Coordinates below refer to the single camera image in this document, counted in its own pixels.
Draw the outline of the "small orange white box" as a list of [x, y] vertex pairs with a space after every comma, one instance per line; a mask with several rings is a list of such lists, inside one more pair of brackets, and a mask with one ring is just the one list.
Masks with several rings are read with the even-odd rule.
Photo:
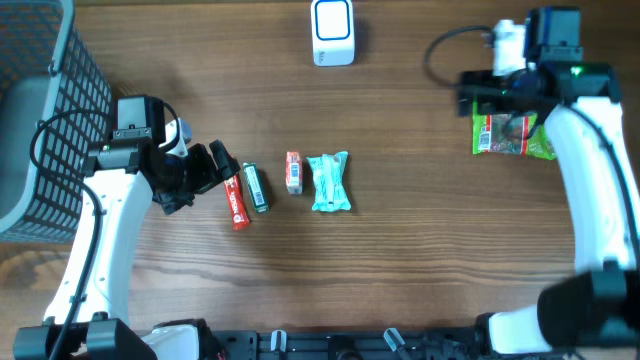
[[289, 194], [301, 195], [303, 193], [303, 163], [300, 153], [289, 151], [286, 154], [285, 184]]

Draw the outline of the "white barcode scanner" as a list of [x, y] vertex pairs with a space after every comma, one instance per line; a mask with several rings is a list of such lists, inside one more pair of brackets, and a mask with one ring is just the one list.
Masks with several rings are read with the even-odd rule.
[[310, 5], [313, 61], [318, 67], [346, 66], [355, 59], [351, 0], [313, 0]]

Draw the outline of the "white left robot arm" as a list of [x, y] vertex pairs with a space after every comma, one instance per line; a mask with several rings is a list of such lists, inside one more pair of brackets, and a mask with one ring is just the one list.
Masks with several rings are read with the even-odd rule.
[[63, 281], [40, 326], [18, 330], [17, 359], [221, 359], [224, 346], [203, 319], [170, 321], [146, 336], [128, 325], [138, 234], [152, 202], [171, 214], [236, 175], [220, 141], [186, 157], [149, 145], [91, 151], [80, 225]]

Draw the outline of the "red candy bar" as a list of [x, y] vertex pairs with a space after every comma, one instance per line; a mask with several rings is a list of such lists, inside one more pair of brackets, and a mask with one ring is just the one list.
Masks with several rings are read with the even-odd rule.
[[234, 175], [224, 182], [226, 198], [231, 211], [232, 227], [234, 231], [249, 226], [250, 219], [242, 195], [242, 187], [238, 175]]

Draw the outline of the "dark green gum pack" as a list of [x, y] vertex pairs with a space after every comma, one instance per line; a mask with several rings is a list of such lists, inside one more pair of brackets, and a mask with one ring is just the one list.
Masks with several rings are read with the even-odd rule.
[[269, 211], [269, 204], [265, 197], [264, 188], [259, 171], [255, 163], [244, 163], [243, 172], [248, 185], [251, 200], [257, 213]]

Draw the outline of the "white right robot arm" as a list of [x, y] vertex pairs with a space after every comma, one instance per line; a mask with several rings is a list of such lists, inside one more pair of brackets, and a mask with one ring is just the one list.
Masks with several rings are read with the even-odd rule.
[[639, 191], [622, 135], [621, 92], [606, 63], [543, 62], [498, 76], [465, 71], [460, 113], [534, 113], [557, 156], [575, 235], [574, 276], [536, 302], [484, 319], [491, 355], [639, 345]]

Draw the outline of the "green snack bag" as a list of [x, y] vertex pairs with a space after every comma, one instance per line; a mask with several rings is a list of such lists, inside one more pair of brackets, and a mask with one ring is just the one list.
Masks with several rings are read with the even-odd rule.
[[536, 113], [481, 115], [478, 103], [472, 112], [472, 153], [500, 153], [554, 160], [556, 153], [543, 126], [534, 128]]

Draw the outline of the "teal tissue pack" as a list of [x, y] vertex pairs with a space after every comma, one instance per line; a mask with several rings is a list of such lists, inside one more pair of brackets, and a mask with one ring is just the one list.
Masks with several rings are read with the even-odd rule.
[[307, 158], [315, 187], [313, 211], [337, 212], [351, 209], [343, 184], [348, 155], [347, 151], [340, 151], [333, 155]]

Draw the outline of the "dark grey mesh basket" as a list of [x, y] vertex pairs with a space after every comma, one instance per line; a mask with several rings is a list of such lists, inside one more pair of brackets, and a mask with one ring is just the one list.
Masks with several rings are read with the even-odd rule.
[[82, 191], [33, 165], [79, 178], [90, 145], [110, 131], [107, 78], [75, 26], [71, 1], [1, 4], [1, 239], [71, 241]]

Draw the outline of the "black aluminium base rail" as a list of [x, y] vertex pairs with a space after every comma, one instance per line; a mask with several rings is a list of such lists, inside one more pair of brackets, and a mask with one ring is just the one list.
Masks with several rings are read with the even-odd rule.
[[115, 359], [483, 359], [491, 354], [480, 331], [434, 328], [378, 332], [215, 331], [201, 349], [135, 345]]

